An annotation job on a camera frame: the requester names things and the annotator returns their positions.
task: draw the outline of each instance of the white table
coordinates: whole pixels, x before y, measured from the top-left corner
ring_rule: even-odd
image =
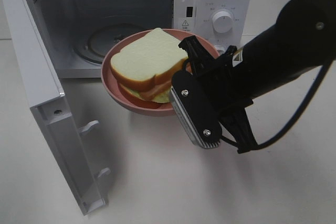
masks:
[[[272,25],[287,1],[251,0],[242,43]],[[0,22],[0,39],[7,39]],[[10,40],[0,41],[0,58],[0,223],[336,221],[335,65],[281,141],[241,155],[225,144],[211,151],[192,145],[176,117],[131,113],[99,81],[64,81],[78,123],[80,114],[101,121],[98,133],[116,174],[109,206],[84,217],[28,109]],[[256,139],[270,138],[286,123],[316,73],[247,108]]]

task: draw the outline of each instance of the bread slice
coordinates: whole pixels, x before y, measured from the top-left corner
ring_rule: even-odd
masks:
[[[180,41],[156,28],[130,43],[110,61],[117,81],[134,91],[149,91],[154,86],[170,81],[187,59],[178,47]]]

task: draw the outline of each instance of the open microwave door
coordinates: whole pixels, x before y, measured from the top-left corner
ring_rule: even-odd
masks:
[[[77,128],[38,20],[30,11],[34,0],[3,0],[3,4],[30,110],[85,215],[107,204],[107,190],[100,178],[110,170],[91,170],[81,139],[98,121]]]

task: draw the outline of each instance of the microwave oven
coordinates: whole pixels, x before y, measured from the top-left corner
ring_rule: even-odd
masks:
[[[3,4],[30,110],[85,215],[107,204],[113,165],[101,154],[104,150],[88,148],[83,141],[99,121],[77,125],[76,113],[83,111],[70,106],[63,80],[100,77],[101,62],[114,44],[155,27],[190,31],[225,51],[240,42],[249,0],[3,0]]]

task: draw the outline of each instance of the pink bowl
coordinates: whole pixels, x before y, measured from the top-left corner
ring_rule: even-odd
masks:
[[[163,29],[166,33],[169,33],[170,35],[174,36],[175,38],[182,40],[186,37],[193,36],[195,34],[177,30],[177,29]],[[115,55],[117,52],[120,52],[120,50],[127,46],[128,44],[136,41],[137,39],[140,39],[145,34],[149,33],[151,30],[142,31],[137,34],[133,34],[122,41],[120,41],[118,44],[116,44],[112,49],[106,54],[104,61],[102,63],[101,67],[101,80],[106,88],[107,92],[110,94],[110,96],[121,106],[124,108],[133,111],[138,114],[143,115],[149,115],[149,116],[167,116],[167,115],[174,115],[175,112],[173,110],[173,107],[170,103],[164,103],[157,109],[148,109],[139,107],[133,103],[131,103],[129,100],[127,100],[124,95],[120,92],[119,86],[117,83],[117,80],[112,74],[111,67],[110,67],[110,60],[113,55]],[[217,58],[219,56],[216,48],[207,40],[203,39],[202,37],[197,36],[197,39],[200,41],[202,46],[214,57]]]

